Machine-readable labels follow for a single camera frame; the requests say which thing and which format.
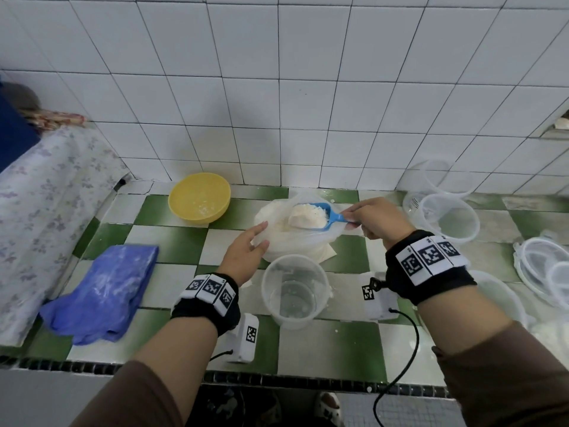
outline blue towel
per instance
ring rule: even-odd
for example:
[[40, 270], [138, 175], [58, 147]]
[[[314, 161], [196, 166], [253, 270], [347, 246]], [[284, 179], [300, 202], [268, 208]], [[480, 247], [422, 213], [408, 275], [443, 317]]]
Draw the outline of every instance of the blue towel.
[[40, 309], [46, 326], [55, 334], [72, 335], [77, 345], [116, 342], [129, 328], [157, 257], [158, 246], [109, 247], [71, 294]]

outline wrist strap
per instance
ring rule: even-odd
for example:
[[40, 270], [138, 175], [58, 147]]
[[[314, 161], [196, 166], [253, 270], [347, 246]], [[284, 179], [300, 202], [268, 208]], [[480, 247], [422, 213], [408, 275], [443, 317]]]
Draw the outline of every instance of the wrist strap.
[[409, 281], [409, 300], [417, 305], [434, 295], [476, 282], [466, 271], [470, 264], [445, 237], [416, 230], [385, 255], [386, 281]]
[[197, 275], [175, 302], [171, 318], [206, 317], [220, 336], [238, 325], [238, 300], [239, 287], [227, 274]]

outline yellow bowl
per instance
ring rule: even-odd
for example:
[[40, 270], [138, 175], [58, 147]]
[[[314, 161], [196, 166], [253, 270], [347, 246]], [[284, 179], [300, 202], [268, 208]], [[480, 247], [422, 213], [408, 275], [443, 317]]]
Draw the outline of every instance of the yellow bowl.
[[231, 198], [231, 187], [216, 173], [189, 175], [174, 186], [168, 197], [170, 211], [188, 222], [200, 225], [219, 219]]

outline black tile border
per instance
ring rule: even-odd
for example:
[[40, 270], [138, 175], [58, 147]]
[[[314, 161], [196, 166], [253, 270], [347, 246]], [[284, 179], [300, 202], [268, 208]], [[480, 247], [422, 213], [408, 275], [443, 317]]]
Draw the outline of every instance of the black tile border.
[[[112, 376], [122, 364], [91, 363], [84, 361], [52, 361], [46, 359], [13, 358], [0, 356], [0, 368], [19, 368], [26, 370], [71, 372], [83, 375]], [[318, 377], [277, 376], [247, 372], [224, 372], [208, 370], [204, 374], [203, 385], [244, 385], [248, 387], [315, 389], [360, 394], [378, 394], [388, 385], [384, 382], [362, 382], [354, 380], [323, 379]], [[395, 384], [388, 390], [392, 396], [433, 397], [451, 399], [446, 387], [419, 384]]]

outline blue scoop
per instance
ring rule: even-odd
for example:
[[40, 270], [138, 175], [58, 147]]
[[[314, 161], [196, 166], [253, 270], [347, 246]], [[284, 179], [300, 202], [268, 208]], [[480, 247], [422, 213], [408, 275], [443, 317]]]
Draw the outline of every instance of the blue scoop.
[[322, 208], [324, 211], [326, 211], [326, 215], [328, 216], [328, 223], [324, 228], [314, 228], [313, 230], [328, 230], [330, 229], [330, 226], [332, 226], [332, 223], [336, 222], [349, 223], [343, 215], [332, 211], [330, 204], [327, 204], [326, 202], [311, 202], [310, 205]]

